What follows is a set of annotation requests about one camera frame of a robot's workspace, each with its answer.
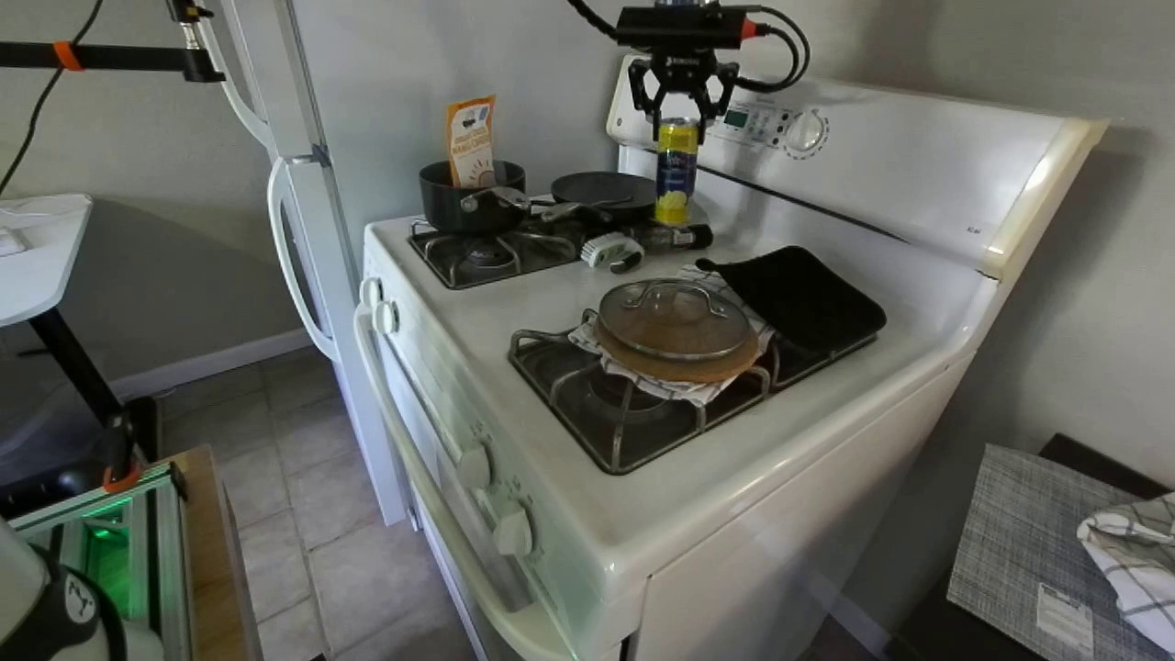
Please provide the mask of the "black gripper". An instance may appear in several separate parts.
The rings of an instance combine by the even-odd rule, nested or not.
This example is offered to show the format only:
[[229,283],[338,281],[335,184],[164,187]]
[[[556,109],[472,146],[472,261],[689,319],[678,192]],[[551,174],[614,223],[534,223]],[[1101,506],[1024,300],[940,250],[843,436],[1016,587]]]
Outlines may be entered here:
[[625,7],[617,42],[639,52],[629,68],[633,98],[658,140],[661,97],[668,91],[696,98],[702,124],[728,109],[737,69],[720,63],[720,52],[734,52],[747,42],[747,13],[696,0]]

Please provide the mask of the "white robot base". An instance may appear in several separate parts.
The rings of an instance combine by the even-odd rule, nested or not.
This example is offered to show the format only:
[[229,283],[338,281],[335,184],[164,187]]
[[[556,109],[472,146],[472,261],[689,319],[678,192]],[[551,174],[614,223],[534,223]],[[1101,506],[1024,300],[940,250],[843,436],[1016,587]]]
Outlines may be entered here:
[[0,661],[127,661],[113,602],[0,521]]

